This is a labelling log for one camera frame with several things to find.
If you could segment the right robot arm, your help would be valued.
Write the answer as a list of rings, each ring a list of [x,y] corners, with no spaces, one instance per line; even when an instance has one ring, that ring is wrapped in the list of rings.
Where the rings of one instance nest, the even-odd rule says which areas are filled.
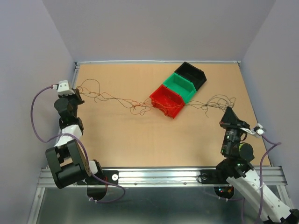
[[[221,154],[225,159],[216,166],[215,177],[228,182],[257,211],[257,219],[265,224],[297,224],[298,209],[283,203],[264,183],[262,170],[256,171],[251,161],[253,147],[245,142],[248,134],[265,138],[265,129],[257,124],[254,128],[240,120],[231,107],[227,107],[220,127],[225,129]]]

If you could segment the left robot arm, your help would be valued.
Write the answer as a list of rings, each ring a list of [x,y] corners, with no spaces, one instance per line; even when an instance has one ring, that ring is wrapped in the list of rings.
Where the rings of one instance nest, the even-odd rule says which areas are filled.
[[[61,136],[45,155],[51,174],[59,189],[88,178],[92,183],[103,181],[104,172],[96,160],[85,158],[78,139],[83,135],[82,120],[77,116],[78,106],[83,104],[79,90],[68,85],[58,85],[58,99],[54,103],[60,119]]]

